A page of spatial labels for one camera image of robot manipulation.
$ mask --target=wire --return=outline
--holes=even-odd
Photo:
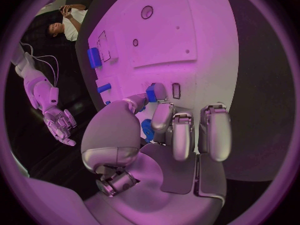
[[[58,84],[58,80],[59,80],[59,71],[60,71],[59,62],[58,62],[58,60],[56,59],[56,57],[55,57],[55,56],[52,56],[52,55],[34,56],[34,48],[33,48],[30,44],[24,43],[24,42],[21,42],[21,41],[20,41],[20,44],[23,45],[23,46],[25,46],[25,45],[29,46],[29,47],[30,47],[31,56],[32,56],[33,58],[35,58],[36,60],[39,60],[39,61],[41,61],[41,62],[44,62],[44,63],[48,64],[48,65],[51,67],[52,72],[53,72],[53,75],[54,75],[54,87],[56,87],[57,84]],[[41,59],[38,59],[38,58],[44,58],[44,57],[53,57],[53,58],[55,59],[56,65],[57,65],[57,76],[55,75],[55,72],[54,72],[53,67],[52,67],[48,62],[46,62],[46,61],[44,61],[44,60],[41,60]]]

